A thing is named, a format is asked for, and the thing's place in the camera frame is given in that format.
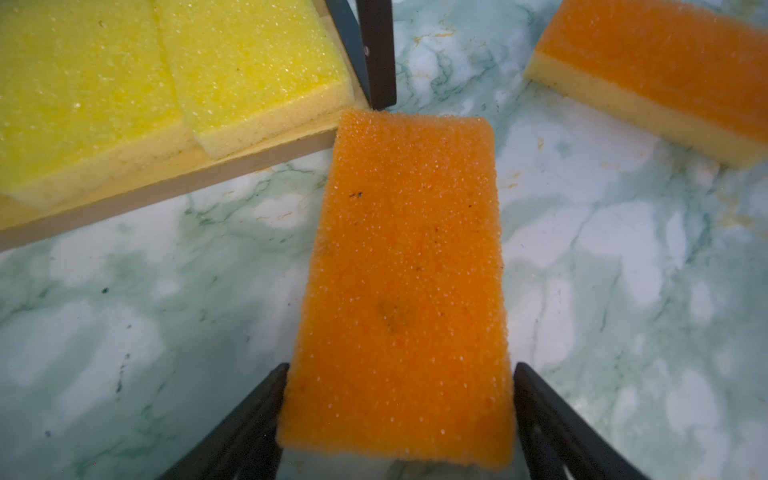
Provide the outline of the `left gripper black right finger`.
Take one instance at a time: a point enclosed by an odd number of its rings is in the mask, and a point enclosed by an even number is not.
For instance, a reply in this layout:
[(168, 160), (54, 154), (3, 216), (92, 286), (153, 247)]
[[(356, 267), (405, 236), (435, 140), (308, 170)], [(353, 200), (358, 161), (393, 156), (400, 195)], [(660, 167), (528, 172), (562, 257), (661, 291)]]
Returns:
[(513, 374), (517, 431), (533, 479), (644, 479), (533, 368)]

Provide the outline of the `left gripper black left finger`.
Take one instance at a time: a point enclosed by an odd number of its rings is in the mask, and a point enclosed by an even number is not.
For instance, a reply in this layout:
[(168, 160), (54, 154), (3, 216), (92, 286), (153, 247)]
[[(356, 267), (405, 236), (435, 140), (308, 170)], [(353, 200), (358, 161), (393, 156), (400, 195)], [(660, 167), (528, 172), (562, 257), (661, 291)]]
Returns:
[(289, 365), (281, 363), (162, 479), (274, 479), (283, 449), (276, 441)]

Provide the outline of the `yellow sponge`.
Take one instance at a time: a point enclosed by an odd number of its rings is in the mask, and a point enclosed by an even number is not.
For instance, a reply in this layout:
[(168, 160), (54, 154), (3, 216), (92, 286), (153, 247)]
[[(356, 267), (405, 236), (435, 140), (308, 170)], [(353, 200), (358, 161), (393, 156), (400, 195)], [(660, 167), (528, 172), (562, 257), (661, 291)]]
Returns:
[(343, 57), (310, 1), (156, 1), (185, 123), (213, 158), (354, 101)]
[(147, 1), (1, 5), (1, 192), (46, 209), (195, 142)]

